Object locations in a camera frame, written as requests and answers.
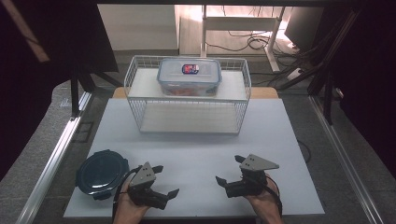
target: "sticker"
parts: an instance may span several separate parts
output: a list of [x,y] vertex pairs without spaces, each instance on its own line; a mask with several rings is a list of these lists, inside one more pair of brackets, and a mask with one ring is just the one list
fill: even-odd
[[181,72],[185,75],[195,75],[199,72],[198,64],[184,64]]

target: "wire basket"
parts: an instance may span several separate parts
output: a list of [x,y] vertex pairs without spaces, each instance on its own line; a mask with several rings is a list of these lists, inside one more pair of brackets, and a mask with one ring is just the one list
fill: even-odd
[[221,67],[222,81],[216,96],[180,97],[164,95],[157,81],[164,58],[175,57],[137,55],[128,68],[125,95],[139,131],[239,134],[251,93],[247,61],[211,58]]

